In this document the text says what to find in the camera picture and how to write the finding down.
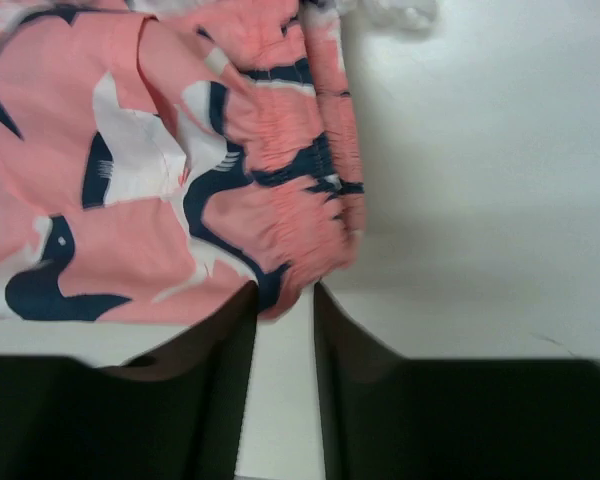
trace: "clothing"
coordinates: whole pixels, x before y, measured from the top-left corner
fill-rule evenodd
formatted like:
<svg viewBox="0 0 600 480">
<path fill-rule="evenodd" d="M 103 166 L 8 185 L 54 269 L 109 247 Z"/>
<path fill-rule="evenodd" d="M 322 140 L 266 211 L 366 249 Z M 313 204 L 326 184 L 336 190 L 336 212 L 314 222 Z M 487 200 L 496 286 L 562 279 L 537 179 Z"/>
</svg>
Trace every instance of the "clothing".
<svg viewBox="0 0 600 480">
<path fill-rule="evenodd" d="M 0 318 L 192 324 L 249 280 L 272 318 L 354 260 L 363 188 L 334 9 L 8 5 Z"/>
</svg>

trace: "pink garment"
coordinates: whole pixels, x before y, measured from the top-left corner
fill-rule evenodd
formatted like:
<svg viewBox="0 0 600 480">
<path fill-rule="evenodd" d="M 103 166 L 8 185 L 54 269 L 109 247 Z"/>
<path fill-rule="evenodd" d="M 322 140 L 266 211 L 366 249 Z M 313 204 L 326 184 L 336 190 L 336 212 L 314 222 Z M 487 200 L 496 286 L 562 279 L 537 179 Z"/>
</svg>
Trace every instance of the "pink garment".
<svg viewBox="0 0 600 480">
<path fill-rule="evenodd" d="M 32 3 L 0 2 L 0 319 L 193 324 L 251 279 L 273 318 L 355 259 L 333 8 Z"/>
</svg>

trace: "white surface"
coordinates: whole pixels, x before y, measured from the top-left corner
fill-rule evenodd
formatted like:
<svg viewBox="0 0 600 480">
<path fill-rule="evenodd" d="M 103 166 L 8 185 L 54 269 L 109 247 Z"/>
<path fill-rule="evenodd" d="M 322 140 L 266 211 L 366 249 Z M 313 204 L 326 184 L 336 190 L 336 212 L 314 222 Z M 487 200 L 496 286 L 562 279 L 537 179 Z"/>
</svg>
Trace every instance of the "white surface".
<svg viewBox="0 0 600 480">
<path fill-rule="evenodd" d="M 410 356 L 600 357 L 600 0 L 445 0 L 429 38 L 346 21 L 369 234 L 328 283 Z M 309 299 L 263 326 L 239 473 L 322 477 Z M 115 363 L 168 327 L 0 324 Z"/>
</svg>

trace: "pink fabric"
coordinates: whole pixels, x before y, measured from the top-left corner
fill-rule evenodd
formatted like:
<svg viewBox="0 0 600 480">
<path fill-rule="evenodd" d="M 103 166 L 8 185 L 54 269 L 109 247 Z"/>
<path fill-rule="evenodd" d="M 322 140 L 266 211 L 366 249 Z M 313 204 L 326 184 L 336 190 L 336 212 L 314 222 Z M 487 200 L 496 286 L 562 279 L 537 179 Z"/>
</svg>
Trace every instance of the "pink fabric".
<svg viewBox="0 0 600 480">
<path fill-rule="evenodd" d="M 192 324 L 251 279 L 274 318 L 355 259 L 335 10 L 32 3 L 0 3 L 0 319 Z"/>
</svg>

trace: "patterned fabric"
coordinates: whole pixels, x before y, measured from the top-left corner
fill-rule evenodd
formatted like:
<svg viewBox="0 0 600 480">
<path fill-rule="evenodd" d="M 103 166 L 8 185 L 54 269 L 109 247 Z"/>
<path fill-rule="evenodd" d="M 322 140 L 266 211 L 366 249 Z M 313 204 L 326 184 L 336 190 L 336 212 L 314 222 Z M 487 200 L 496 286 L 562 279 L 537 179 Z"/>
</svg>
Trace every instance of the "patterned fabric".
<svg viewBox="0 0 600 480">
<path fill-rule="evenodd" d="M 273 318 L 354 260 L 335 10 L 166 3 L 0 2 L 0 319 L 193 324 L 251 279 Z"/>
</svg>

